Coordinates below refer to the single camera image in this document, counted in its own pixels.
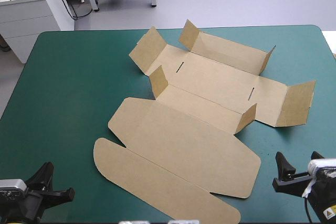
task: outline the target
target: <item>cardboard flap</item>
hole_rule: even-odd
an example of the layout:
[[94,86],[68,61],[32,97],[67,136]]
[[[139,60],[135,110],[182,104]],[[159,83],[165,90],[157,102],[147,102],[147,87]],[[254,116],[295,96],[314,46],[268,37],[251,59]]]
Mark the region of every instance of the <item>cardboard flap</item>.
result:
[[181,36],[178,39],[186,48],[188,48],[190,51],[192,51],[192,48],[196,42],[196,39],[198,38],[198,34],[201,33],[201,31],[190,22],[189,19],[187,19]]
[[98,171],[109,181],[173,219],[204,224],[237,224],[237,209],[209,192],[105,138],[93,150]]
[[256,75],[264,70],[273,51],[264,52],[204,33],[189,20],[183,28],[180,42],[191,52]]
[[162,66],[159,66],[154,72],[149,75],[149,79],[151,81],[152,90],[155,98],[157,99],[158,96],[165,90],[168,86],[168,82],[164,75]]
[[266,54],[266,57],[265,57],[265,59],[264,59],[264,63],[263,63],[262,66],[261,66],[261,70],[260,70],[259,74],[261,74],[261,73],[264,71],[264,69],[266,68],[266,65],[267,65],[267,63],[268,63],[269,57],[271,57],[271,55],[272,55],[272,53],[273,53],[275,47],[276,47],[276,46],[274,46],[274,47],[272,48],[272,50]]
[[256,109],[257,104],[254,104],[251,106],[251,108],[249,108],[245,113],[242,114],[235,134],[254,121],[256,116]]
[[294,126],[307,122],[316,81],[289,86],[276,126]]
[[125,99],[109,129],[130,151],[209,192],[247,198],[252,191],[260,167],[253,151],[159,101]]
[[130,52],[135,64],[146,74],[147,70],[167,45],[155,27],[139,40],[137,46]]

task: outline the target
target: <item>cardboard panel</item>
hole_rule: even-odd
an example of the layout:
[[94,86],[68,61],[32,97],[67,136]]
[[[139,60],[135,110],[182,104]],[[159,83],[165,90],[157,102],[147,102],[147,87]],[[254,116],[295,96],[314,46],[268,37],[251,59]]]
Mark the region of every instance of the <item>cardboard panel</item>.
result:
[[174,219],[198,219],[203,224],[240,221],[237,209],[105,138],[96,141],[93,156],[106,179]]
[[229,110],[218,103],[169,85],[162,66],[158,67],[149,78],[157,101],[220,130],[236,134],[255,119],[256,104],[243,113]]
[[207,191],[239,198],[251,193],[259,157],[208,123],[159,101],[127,98],[109,128],[132,152]]
[[276,126],[293,126],[307,122],[315,81],[288,87]]
[[185,23],[180,42],[191,52],[257,75],[264,70],[274,49],[267,53],[228,39],[206,34],[198,30],[189,20]]

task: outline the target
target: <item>cable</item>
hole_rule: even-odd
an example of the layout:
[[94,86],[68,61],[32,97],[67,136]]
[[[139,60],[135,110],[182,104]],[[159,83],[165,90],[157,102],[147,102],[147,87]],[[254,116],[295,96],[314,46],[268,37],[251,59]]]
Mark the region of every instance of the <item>cable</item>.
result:
[[71,14],[71,12],[68,10],[68,7],[67,7],[67,5],[65,4],[64,0],[62,0],[62,3],[63,3],[63,5],[64,5],[65,9],[67,10],[67,13],[69,14],[69,16],[70,16],[73,20],[78,20],[79,18],[86,17],[86,16],[88,16],[88,15],[92,12],[92,9],[91,9],[91,11],[89,11],[88,13],[86,13],[85,15],[82,15],[82,16],[77,16],[77,14],[76,14],[76,12],[75,12],[75,16],[73,16],[73,15]]
[[311,218],[310,218],[310,214],[309,214],[309,211],[308,211],[308,204],[307,204],[307,201],[308,201],[307,198],[304,198],[306,214],[307,214],[309,223],[312,224],[313,222],[311,221]]

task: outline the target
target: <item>white cabinet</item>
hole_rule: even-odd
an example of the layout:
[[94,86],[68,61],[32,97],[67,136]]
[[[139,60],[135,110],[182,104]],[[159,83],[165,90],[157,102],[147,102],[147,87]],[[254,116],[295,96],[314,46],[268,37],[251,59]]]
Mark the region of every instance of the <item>white cabinet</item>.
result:
[[40,33],[73,28],[74,20],[61,0],[0,0],[0,34],[22,63]]

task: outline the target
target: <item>black cable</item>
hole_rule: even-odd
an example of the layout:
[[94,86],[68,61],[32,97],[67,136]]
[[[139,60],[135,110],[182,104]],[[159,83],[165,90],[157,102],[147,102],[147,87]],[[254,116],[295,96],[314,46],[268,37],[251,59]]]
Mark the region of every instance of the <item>black cable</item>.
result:
[[89,13],[87,13],[87,14],[85,14],[85,15],[83,15],[83,16],[77,16],[74,7],[71,5],[73,11],[75,12],[75,16],[73,16],[73,15],[71,14],[71,12],[68,10],[67,5],[64,3],[64,0],[62,0],[62,3],[63,3],[63,5],[64,5],[65,9],[67,10],[67,13],[69,14],[69,16],[70,16],[73,20],[78,20],[79,18],[86,17],[86,16],[88,16],[88,15],[92,12],[92,9],[91,9],[91,11],[90,11]]
[[88,13],[86,13],[85,15],[77,16],[76,10],[75,10],[74,6],[72,5],[72,3],[70,3],[70,6],[71,6],[71,8],[73,9],[73,11],[74,11],[74,13],[75,13],[75,18],[83,18],[83,17],[86,17],[86,16],[88,16],[90,13],[92,13],[92,11],[93,11],[93,9],[91,9],[91,11],[88,12]]
[[308,202],[307,198],[304,198],[306,214],[307,214],[309,223],[312,224],[313,222],[311,221],[311,218],[310,218],[310,214],[309,214],[309,211],[308,211],[308,204],[307,204],[307,202]]

